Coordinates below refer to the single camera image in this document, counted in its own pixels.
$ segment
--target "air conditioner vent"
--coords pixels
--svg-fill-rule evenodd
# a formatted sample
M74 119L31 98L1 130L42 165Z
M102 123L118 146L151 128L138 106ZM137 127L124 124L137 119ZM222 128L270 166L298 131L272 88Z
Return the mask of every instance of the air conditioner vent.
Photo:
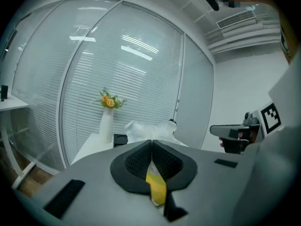
M242 12L242 13L227 17L227 18L217 22L217 25L219 26L220 29L223 29L223 28L229 27L234 24L238 24L240 22L243 22L243 21L246 21L246 20L249 20L252 18L256 18L253 11L246 11L246 12Z

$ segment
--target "wooden floor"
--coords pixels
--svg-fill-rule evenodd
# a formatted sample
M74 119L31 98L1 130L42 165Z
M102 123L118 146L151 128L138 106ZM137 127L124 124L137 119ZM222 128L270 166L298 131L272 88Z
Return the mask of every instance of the wooden floor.
M12 149L21 170L24 170L30 162L13 147ZM0 169L3 171L3 174L6 176L10 185L12 185L18 176L10 164L2 142L0 142ZM36 192L38 192L43 184L50 180L52 177L53 176L49 173L35 166L22 181L22 183L18 187L18 191L22 192L28 197L32 197Z

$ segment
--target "white plastic bag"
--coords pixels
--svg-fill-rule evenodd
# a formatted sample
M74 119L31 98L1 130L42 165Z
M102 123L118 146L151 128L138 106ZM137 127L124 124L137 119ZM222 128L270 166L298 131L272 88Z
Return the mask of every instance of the white plastic bag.
M164 140L186 146L175 139L173 132L176 129L177 126L172 121L163 121L158 126L148 126L140 124L137 121L131 121L125 126L128 144L145 140Z

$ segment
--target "ceiling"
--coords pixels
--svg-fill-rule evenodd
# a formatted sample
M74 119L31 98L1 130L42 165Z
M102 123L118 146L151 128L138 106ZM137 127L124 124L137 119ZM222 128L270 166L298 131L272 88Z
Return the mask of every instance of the ceiling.
M247 10L247 8L229 8L220 3L220 10L213 11L205 0L169 1L175 4L179 10L182 10L198 27L200 27L207 38L207 44L224 39L216 22ZM277 14L276 10L268 5L258 4L257 6L253 6L253 8L255 8L253 10L254 14L256 16L259 15L261 19L265 19L265 15Z

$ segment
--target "flower vase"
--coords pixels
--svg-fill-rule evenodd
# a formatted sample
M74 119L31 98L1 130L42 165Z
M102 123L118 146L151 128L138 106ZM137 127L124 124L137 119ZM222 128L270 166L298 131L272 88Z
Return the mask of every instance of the flower vase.
M113 116L115 109L103 108L103 116L99 125L99 137L102 143L110 143L113 137Z

